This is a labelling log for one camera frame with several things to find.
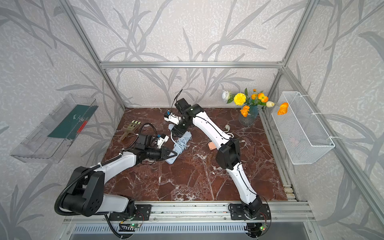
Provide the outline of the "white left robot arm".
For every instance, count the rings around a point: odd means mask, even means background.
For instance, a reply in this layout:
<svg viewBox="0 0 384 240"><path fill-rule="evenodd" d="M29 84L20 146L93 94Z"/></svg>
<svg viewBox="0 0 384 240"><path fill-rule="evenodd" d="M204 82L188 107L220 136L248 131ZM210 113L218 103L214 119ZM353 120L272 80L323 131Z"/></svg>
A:
<svg viewBox="0 0 384 240"><path fill-rule="evenodd" d="M54 210L61 216L101 215L122 213L128 209L126 197L105 194L105 184L121 172L141 164L145 160L165 161L178 153L165 147L166 135L138 133L132 145L116 157L97 165L76 168L63 191L59 194Z"/></svg>

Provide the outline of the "blue-white power strip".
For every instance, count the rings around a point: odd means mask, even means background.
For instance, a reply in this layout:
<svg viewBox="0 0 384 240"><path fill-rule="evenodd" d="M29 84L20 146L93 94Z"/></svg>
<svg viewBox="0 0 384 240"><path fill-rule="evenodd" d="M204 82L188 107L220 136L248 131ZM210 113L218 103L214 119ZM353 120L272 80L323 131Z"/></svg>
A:
<svg viewBox="0 0 384 240"><path fill-rule="evenodd" d="M177 157L187 148L187 143L189 140L192 139L192 134L189 131L186 131L184 135L179 138L177 141L173 139L172 134L170 134L170 138L172 142L174 143L173 151L178 153Z"/></svg>

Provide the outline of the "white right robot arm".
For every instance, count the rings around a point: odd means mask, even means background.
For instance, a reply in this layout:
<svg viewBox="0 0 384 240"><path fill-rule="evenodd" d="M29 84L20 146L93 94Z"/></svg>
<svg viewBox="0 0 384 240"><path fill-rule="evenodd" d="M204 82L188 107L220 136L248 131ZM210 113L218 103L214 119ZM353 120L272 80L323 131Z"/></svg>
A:
<svg viewBox="0 0 384 240"><path fill-rule="evenodd" d="M263 203L243 169L239 140L224 133L200 105L190 105L184 98L175 98L174 104L180 116L173 113L165 115L166 121L175 124L171 136L181 138L190 127L199 128L218 150L216 161L234 181L245 215L249 219L256 218Z"/></svg>

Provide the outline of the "pink power strip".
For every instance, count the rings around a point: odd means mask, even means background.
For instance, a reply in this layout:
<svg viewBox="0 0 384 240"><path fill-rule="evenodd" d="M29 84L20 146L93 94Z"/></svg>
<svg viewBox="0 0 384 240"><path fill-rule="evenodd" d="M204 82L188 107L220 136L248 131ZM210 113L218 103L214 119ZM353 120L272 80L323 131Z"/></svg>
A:
<svg viewBox="0 0 384 240"><path fill-rule="evenodd" d="M217 147L216 147L216 145L215 145L214 142L209 142L209 143L208 143L208 147L209 147L209 149L210 149L211 151L217 149Z"/></svg>

